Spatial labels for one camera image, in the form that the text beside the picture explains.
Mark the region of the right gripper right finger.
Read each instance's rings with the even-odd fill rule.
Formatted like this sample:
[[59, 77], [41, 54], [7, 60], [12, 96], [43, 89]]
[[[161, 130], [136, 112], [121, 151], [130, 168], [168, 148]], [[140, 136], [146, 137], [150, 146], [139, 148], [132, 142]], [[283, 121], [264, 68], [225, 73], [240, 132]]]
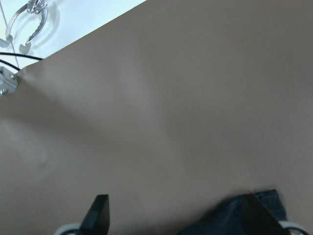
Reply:
[[246, 235], [283, 235], [284, 229], [254, 194], [244, 194], [241, 226]]

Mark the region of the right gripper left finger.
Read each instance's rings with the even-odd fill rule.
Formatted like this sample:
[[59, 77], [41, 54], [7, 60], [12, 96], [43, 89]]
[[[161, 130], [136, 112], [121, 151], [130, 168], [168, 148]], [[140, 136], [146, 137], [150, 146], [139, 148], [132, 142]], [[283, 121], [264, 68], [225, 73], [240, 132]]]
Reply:
[[97, 195], [88, 210], [79, 231], [83, 235], [107, 235], [110, 228], [110, 201], [108, 194]]

